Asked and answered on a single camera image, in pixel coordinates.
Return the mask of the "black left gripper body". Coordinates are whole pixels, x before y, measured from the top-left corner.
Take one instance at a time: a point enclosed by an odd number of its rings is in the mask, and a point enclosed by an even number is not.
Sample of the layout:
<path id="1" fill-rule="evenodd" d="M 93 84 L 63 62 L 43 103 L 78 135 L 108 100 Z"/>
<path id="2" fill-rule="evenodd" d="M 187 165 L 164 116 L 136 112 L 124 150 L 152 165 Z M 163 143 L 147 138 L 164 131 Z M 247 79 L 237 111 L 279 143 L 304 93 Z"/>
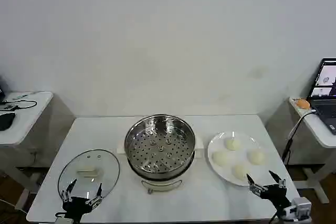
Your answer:
<path id="1" fill-rule="evenodd" d="M 64 217 L 72 220 L 81 220 L 83 215 L 91 213 L 92 206 L 86 204 L 86 201 L 86 198 L 73 197 L 71 201 L 63 202 Z"/>

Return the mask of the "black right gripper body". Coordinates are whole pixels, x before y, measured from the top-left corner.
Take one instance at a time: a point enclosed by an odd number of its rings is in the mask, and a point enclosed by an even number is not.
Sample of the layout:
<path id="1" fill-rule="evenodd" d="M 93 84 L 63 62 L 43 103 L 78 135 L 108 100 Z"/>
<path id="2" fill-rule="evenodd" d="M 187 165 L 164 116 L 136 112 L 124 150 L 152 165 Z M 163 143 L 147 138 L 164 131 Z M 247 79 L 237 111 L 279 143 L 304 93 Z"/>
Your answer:
<path id="1" fill-rule="evenodd" d="M 286 197 L 287 188 L 280 187 L 278 184 L 265 185 L 260 193 L 261 199 L 270 200 L 276 209 L 277 217 L 284 212 L 284 209 L 290 206 L 290 201 Z"/>

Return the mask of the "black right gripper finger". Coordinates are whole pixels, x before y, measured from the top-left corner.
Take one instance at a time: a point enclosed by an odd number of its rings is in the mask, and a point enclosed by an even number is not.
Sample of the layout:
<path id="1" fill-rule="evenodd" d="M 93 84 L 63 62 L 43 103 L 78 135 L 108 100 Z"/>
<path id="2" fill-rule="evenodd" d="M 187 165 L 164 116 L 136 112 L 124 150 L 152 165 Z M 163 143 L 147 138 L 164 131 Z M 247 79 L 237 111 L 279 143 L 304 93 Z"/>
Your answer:
<path id="1" fill-rule="evenodd" d="M 253 194 L 260 196 L 262 193 L 267 191 L 266 187 L 256 184 L 249 174 L 246 174 L 246 177 L 247 177 L 248 184 L 249 184 L 249 190 Z"/>
<path id="2" fill-rule="evenodd" d="M 275 181 L 274 184 L 269 185 L 270 188 L 280 188 L 280 189 L 285 189 L 286 188 L 286 180 L 285 179 L 281 179 L 278 174 L 272 172 L 271 170 L 269 170 L 269 174 L 271 175 L 271 177 Z"/>

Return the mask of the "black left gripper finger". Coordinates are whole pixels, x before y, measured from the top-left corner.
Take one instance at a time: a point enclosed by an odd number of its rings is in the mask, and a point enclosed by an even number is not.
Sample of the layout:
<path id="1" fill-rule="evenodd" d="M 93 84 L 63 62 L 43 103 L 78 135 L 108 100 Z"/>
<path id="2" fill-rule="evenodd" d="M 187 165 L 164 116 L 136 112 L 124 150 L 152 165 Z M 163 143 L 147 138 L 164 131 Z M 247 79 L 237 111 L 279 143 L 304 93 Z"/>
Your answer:
<path id="1" fill-rule="evenodd" d="M 99 185 L 95 198 L 86 201 L 86 205 L 89 205 L 91 207 L 98 207 L 103 199 L 101 193 L 102 193 L 102 183 Z"/>
<path id="2" fill-rule="evenodd" d="M 62 190 L 61 191 L 61 200 L 63 203 L 66 203 L 66 202 L 71 202 L 72 201 L 72 197 L 71 197 L 71 192 L 75 186 L 77 182 L 77 179 L 74 179 L 66 188 L 66 190 Z"/>

